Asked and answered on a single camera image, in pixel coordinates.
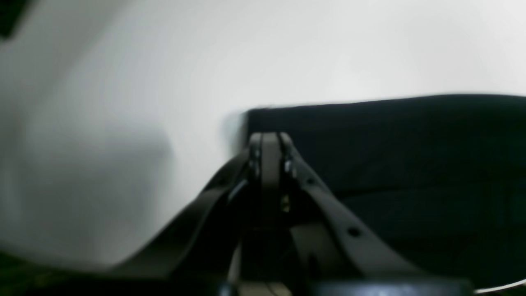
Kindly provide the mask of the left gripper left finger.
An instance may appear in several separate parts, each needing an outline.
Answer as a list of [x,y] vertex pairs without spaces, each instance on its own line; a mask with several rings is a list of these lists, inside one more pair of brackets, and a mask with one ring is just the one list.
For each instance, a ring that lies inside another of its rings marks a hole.
[[226,281],[244,236],[271,228],[271,133],[255,133],[199,195],[109,275],[150,284]]

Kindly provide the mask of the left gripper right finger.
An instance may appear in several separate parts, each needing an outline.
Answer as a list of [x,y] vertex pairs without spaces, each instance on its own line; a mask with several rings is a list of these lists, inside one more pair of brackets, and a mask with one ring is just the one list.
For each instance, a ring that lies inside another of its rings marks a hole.
[[271,224],[291,237],[298,288],[331,281],[416,281],[426,271],[402,257],[346,209],[301,157],[291,137],[271,134]]

